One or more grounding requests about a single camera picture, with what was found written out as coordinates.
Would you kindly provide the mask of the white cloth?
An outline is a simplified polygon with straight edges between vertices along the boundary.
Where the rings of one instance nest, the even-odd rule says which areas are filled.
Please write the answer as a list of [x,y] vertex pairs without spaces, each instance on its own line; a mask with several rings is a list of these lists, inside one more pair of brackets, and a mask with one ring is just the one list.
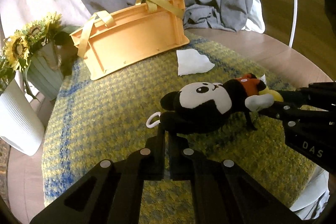
[[206,73],[215,66],[206,55],[195,49],[177,50],[176,53],[179,76]]

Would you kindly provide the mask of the sunflower bouquet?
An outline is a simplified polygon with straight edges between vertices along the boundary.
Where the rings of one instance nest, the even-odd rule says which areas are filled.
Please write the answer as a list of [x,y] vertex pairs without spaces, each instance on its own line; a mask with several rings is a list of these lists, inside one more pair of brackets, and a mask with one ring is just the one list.
[[1,94],[8,89],[16,73],[23,77],[23,86],[29,96],[36,98],[29,88],[28,73],[33,67],[33,58],[41,55],[46,46],[63,46],[72,42],[70,34],[78,26],[64,24],[62,14],[48,13],[39,20],[33,20],[7,38],[1,48]]

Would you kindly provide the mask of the orange plastic crate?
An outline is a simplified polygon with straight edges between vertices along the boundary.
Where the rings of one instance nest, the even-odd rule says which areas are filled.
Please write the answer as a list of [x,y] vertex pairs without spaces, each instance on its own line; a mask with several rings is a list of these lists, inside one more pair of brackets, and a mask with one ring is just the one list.
[[97,80],[128,65],[189,43],[185,0],[136,0],[116,12],[95,12],[70,34],[77,54]]

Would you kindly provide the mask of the white ribbed vase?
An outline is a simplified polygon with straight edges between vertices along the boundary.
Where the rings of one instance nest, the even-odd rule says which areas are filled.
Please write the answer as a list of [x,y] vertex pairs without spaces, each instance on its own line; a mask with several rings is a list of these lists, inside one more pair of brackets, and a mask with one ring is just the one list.
[[21,153],[35,155],[45,127],[15,80],[1,94],[1,139]]

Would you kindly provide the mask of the panda plush toy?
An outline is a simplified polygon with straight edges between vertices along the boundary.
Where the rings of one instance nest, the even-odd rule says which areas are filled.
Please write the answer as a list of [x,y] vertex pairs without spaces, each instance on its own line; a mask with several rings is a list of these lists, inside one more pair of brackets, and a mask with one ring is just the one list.
[[243,113],[247,129],[254,130],[250,113],[274,102],[283,102],[280,93],[252,73],[224,83],[190,83],[164,95],[160,105],[165,112],[152,114],[146,126],[160,124],[166,131],[179,134],[205,134],[223,127],[232,114]]

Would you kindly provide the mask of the pale green ribbed vase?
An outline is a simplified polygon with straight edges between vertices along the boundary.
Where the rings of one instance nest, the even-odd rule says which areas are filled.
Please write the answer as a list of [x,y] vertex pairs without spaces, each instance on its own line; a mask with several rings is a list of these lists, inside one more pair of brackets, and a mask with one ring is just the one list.
[[59,59],[53,43],[48,43],[33,54],[27,79],[49,101],[59,93],[64,77],[59,68]]

